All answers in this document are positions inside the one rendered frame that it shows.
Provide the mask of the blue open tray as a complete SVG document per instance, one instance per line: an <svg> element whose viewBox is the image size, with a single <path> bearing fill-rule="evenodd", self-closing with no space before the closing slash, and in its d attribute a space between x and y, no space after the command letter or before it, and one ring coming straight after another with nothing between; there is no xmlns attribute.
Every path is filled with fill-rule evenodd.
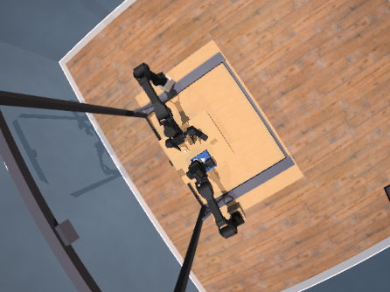
<svg viewBox="0 0 390 292"><path fill-rule="evenodd" d="M205 157L205 160L208 159L209 157L211 157L208 153L207 150L203 151L202 153L200 153L199 155L195 156L193 159L196 159L196 158L202 158L202 157ZM192 162L193 162L193 159L192 159ZM217 165L215 164L214 167L217 167ZM214 167L212 167L211 169L213 169ZM208 172L209 170L211 170L210 168L207 168L205 169L206 172Z"/></svg>

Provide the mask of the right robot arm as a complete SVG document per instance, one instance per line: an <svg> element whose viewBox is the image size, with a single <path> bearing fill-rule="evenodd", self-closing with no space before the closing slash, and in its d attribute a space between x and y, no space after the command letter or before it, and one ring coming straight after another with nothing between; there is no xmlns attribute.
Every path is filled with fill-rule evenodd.
<svg viewBox="0 0 390 292"><path fill-rule="evenodd" d="M219 234L223 238L225 237L225 239L237 234L238 232L237 226L245 223L244 219L240 215L240 212L237 211L232 213L231 214L232 218L230 219L226 219L225 217L223 217L223 214L218 204L215 203L216 200L213 196L214 191L212 189L212 184L210 183L207 175L202 171L203 165L199 164L198 160L195 160L189 165L188 170L192 175L195 176L193 177L197 180L197 182L195 182L196 185L195 187L198 193L201 195L201 197L204 198L207 204L209 205L212 215L215 218L215 223L220 230ZM200 186L198 186L199 184ZM220 229L220 227L225 224L227 224L227 226Z"/></svg>

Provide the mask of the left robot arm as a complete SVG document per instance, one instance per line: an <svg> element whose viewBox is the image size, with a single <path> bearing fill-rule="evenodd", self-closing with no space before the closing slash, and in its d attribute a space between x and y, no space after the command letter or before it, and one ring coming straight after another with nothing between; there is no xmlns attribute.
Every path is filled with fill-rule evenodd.
<svg viewBox="0 0 390 292"><path fill-rule="evenodd" d="M162 72L160 72L161 74L153 73L148 67L148 65L145 63L142 63L141 65L137 66L133 70L134 70L133 72L134 78L138 81L139 85L143 88L144 92L147 94L151 103L154 106L154 112L156 114L156 118L158 120L159 125L160 126L164 125L164 135L166 137L172 137L174 143L177 146L180 145L181 143L184 143L186 138L185 133L184 132L182 133L180 130L177 131L176 133L176 126L178 124L173 119L173 113L171 112L171 109L167 107L166 104L161 102L153 86L150 84L150 80L151 80L153 85L155 85L156 87L159 86L160 84L162 87L164 87L164 85L167 82L167 78L166 81L164 82L165 78L164 75L162 75Z"/></svg>

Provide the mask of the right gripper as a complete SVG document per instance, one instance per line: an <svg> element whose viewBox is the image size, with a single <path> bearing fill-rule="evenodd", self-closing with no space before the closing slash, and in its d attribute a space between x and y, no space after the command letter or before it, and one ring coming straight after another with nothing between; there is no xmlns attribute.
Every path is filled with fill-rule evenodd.
<svg viewBox="0 0 390 292"><path fill-rule="evenodd" d="M200 163L200 161L198 161L199 164L202 164L203 165L203 172L206 174L206 170L209 166L209 168L211 169L213 166L215 166L215 162L209 157L208 159L205 160L205 163L207 164L204 164L203 162ZM207 174L206 174L207 175ZM193 180L194 177L190 174L189 171L186 172L186 176L190 179L190 180ZM208 175L207 175L208 176Z"/></svg>

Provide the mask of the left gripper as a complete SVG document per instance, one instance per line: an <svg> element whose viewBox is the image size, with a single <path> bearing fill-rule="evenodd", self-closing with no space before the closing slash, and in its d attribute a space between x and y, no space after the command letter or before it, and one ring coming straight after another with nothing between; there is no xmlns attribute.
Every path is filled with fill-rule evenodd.
<svg viewBox="0 0 390 292"><path fill-rule="evenodd" d="M177 125L176 126L176 133L179 130L183 133L183 130ZM192 139L193 143L195 144L193 136L196 134L196 129L194 128L194 126L191 125L189 128L187 128L187 131L185 131L184 133L185 133L185 135L189 135L190 138ZM168 148L175 148L175 149L178 149L181 151L181 149L174 143L173 138L171 138L171 137L165 140L165 147L167 149Z"/></svg>

